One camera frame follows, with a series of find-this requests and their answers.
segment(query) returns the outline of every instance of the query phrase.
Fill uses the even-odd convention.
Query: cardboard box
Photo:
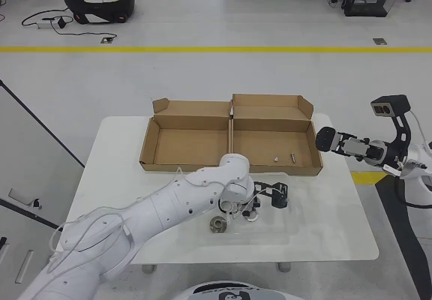
[[[252,173],[316,176],[323,168],[313,105],[302,96],[234,94],[232,103],[164,98],[153,109],[139,158],[146,171],[216,167],[226,153],[246,156]]]
[[[217,101],[153,101],[139,162],[146,171],[185,172],[216,167],[230,152],[231,103]]]
[[[249,159],[250,172],[316,176],[321,171],[313,104],[302,96],[234,94],[232,107],[231,150]]]

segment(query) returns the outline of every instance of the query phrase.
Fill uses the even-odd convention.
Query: white table
[[[101,123],[67,219],[98,206],[122,207],[165,185],[172,173],[146,172],[139,157],[149,117],[109,117]],[[318,131],[332,126],[327,115],[313,116]],[[133,264],[255,263],[375,260],[379,250],[344,157],[322,153],[315,177],[254,175],[289,185],[289,206],[262,200],[260,219],[243,217],[222,234],[209,230],[220,212],[179,224],[148,241]]]

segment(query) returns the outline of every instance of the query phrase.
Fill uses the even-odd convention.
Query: table leg
[[[141,269],[144,274],[152,274],[156,269],[156,265],[142,265]]]
[[[282,273],[291,271],[291,262],[278,262],[277,270]]]

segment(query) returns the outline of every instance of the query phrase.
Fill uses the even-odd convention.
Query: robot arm
[[[411,110],[407,97],[402,94],[380,97],[371,102],[371,107],[376,116],[392,119],[396,128],[394,141],[358,139],[352,134],[324,127],[316,135],[316,147],[323,152],[332,151],[347,157],[353,156],[358,161],[380,167],[385,172],[404,179],[412,189],[418,186],[418,190],[432,195],[427,188],[432,187],[432,155],[428,154],[429,149],[411,143],[410,126],[404,115]],[[412,204],[398,197],[405,205],[417,209],[432,209],[431,198],[419,198],[416,201],[418,204]]]
[[[254,195],[249,161],[226,154],[219,167],[192,172],[127,208],[97,208],[64,228],[54,255],[19,300],[92,299],[98,285],[121,273],[153,236],[218,205]]]

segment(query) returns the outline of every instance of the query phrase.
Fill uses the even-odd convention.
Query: power strip
[[[66,22],[60,16],[53,18],[43,18],[36,21],[38,29],[63,29],[66,26]]]

